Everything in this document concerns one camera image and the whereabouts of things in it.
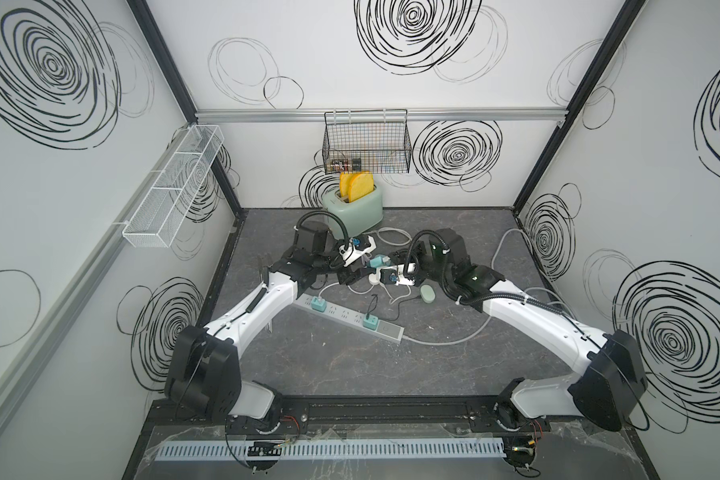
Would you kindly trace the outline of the teal charger with white cable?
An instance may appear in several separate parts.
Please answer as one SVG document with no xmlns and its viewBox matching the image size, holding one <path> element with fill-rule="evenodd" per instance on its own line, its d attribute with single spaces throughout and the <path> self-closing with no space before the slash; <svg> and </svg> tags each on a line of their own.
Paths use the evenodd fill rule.
<svg viewBox="0 0 720 480">
<path fill-rule="evenodd" d="M 389 267 L 390 265 L 391 260 L 386 255 L 377 255 L 368 261 L 368 266 L 373 269 Z"/>
</svg>

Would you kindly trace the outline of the mint green earbud case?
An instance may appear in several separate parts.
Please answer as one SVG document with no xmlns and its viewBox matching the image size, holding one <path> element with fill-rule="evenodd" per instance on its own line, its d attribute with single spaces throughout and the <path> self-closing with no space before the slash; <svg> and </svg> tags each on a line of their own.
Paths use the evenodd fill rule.
<svg viewBox="0 0 720 480">
<path fill-rule="evenodd" d="M 424 284 L 419 289 L 419 295 L 426 304 L 432 304 L 436 299 L 436 293 L 431 285 Z"/>
</svg>

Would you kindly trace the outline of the teal charger with lilac cable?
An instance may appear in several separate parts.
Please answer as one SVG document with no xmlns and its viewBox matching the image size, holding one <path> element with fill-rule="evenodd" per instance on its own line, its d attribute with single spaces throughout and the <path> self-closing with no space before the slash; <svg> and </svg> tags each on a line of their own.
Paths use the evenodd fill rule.
<svg viewBox="0 0 720 480">
<path fill-rule="evenodd" d="M 310 301 L 310 307 L 314 311 L 323 313 L 327 309 L 327 301 L 320 296 L 314 296 Z"/>
</svg>

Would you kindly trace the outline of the teal charger with black cable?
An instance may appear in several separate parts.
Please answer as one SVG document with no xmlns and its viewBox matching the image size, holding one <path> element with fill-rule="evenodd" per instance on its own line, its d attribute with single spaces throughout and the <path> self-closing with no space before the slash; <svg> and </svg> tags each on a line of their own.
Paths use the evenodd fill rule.
<svg viewBox="0 0 720 480">
<path fill-rule="evenodd" d="M 379 318 L 373 314 L 366 314 L 362 318 L 363 327 L 371 331 L 376 331 L 378 329 L 379 322 Z"/>
</svg>

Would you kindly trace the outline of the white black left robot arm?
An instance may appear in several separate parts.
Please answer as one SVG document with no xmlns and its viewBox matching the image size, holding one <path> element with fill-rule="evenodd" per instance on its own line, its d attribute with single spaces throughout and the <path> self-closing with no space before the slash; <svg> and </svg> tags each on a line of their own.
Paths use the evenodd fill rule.
<svg viewBox="0 0 720 480">
<path fill-rule="evenodd" d="M 241 376 L 240 359 L 255 337 L 293 305 L 320 275 L 338 277 L 359 270 L 376 249 L 364 233 L 351 234 L 327 211 L 310 211 L 294 226 L 292 245 L 263 270 L 260 284 L 225 314 L 204 326 L 187 326 L 174 347 L 164 395 L 177 409 L 214 424 L 243 417 L 274 430 L 281 397 L 270 387 Z"/>
</svg>

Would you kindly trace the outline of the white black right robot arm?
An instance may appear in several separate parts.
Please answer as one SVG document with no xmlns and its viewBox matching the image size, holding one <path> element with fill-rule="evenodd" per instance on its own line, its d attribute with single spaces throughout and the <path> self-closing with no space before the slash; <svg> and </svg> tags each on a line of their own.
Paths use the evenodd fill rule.
<svg viewBox="0 0 720 480">
<path fill-rule="evenodd" d="M 528 336 L 570 369 L 542 380 L 517 378 L 496 398 L 493 414 L 507 431 L 540 417 L 584 418 L 618 432 L 647 390 L 637 340 L 586 325 L 518 288 L 503 274 L 475 264 L 452 229 L 423 230 L 390 256 L 399 283 L 431 280 L 455 303 L 500 320 Z"/>
</svg>

